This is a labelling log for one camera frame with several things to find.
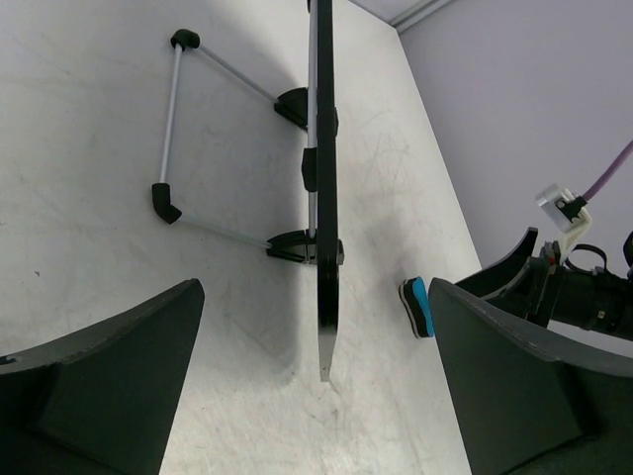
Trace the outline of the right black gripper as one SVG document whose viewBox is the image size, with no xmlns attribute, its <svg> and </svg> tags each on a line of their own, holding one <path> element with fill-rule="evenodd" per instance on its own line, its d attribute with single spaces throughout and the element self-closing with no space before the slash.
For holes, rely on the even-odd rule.
<svg viewBox="0 0 633 475">
<path fill-rule="evenodd" d="M 456 283 L 460 289 L 495 307 L 537 307 L 526 320 L 540 327 L 559 322 L 585 331 L 632 339 L 632 274 L 607 269 L 599 247 L 581 243 L 575 250 L 598 255 L 602 264 L 581 269 L 566 259 L 554 266 L 539 302 L 538 274 L 529 265 L 538 230 L 529 228 L 505 257 Z"/>
</svg>

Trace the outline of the blue whiteboard eraser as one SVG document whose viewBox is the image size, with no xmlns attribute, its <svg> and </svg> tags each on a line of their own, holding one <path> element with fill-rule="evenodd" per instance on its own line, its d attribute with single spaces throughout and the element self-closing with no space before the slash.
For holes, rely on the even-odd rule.
<svg viewBox="0 0 633 475">
<path fill-rule="evenodd" d="M 435 336 L 434 323 L 426 286 L 421 277 L 405 280 L 399 287 L 401 301 L 407 311 L 416 338 Z"/>
</svg>

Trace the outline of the small black-framed whiteboard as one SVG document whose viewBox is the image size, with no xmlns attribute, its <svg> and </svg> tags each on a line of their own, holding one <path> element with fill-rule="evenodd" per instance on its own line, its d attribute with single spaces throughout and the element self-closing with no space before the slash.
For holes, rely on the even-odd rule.
<svg viewBox="0 0 633 475">
<path fill-rule="evenodd" d="M 308 193 L 309 219 L 304 230 L 272 237 L 266 241 L 224 229 L 210 222 L 190 219 L 189 224 L 220 236 L 264 249 L 268 256 L 316 267 L 318 358 L 321 381 L 330 379 L 339 325 L 339 268 L 344 247 L 338 233 L 337 149 L 339 127 L 335 105 L 333 5 L 310 1 L 308 84 L 274 97 L 203 45 L 200 36 L 188 29 L 174 32 L 169 43 L 174 51 L 165 137 L 158 180 L 151 186 L 151 203 L 156 216 L 173 225 L 184 215 L 172 202 L 167 179 L 181 59 L 188 49 L 198 50 L 238 80 L 272 102 L 277 114 L 308 134 L 301 172 Z"/>
</svg>

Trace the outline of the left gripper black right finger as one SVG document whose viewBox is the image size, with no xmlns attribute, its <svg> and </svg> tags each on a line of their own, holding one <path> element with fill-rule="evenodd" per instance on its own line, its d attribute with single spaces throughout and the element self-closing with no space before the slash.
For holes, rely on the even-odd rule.
<svg viewBox="0 0 633 475">
<path fill-rule="evenodd" d="M 429 288 L 435 340 L 475 474 L 629 474 L 632 360 Z"/>
</svg>

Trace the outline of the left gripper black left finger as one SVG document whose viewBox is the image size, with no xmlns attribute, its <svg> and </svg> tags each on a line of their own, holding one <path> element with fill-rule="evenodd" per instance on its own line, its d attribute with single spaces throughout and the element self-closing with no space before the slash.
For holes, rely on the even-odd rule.
<svg viewBox="0 0 633 475">
<path fill-rule="evenodd" d="M 1 358 L 4 474 L 156 474 L 199 331 L 186 280 L 109 319 Z"/>
</svg>

